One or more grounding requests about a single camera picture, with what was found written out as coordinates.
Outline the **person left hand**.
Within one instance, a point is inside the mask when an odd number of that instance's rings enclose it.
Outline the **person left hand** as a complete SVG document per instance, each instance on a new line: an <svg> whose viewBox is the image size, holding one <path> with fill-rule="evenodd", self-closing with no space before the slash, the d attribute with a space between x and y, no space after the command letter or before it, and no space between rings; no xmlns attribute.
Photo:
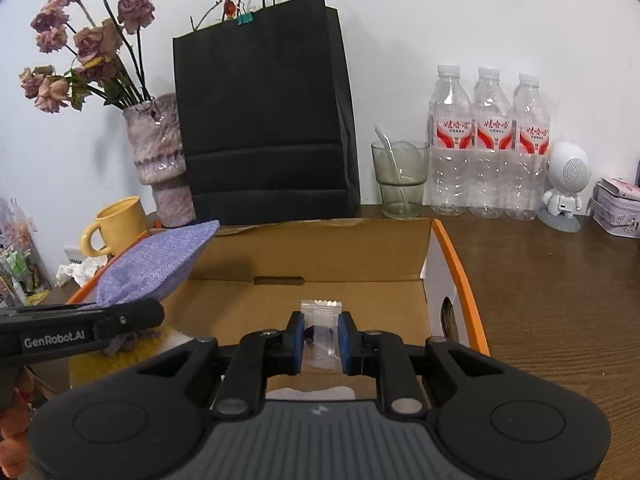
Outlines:
<svg viewBox="0 0 640 480"><path fill-rule="evenodd" d="M28 402L34 385L32 375L23 370L16 380L11 405L1 412L1 472L8 479L17 479L29 464Z"/></svg>

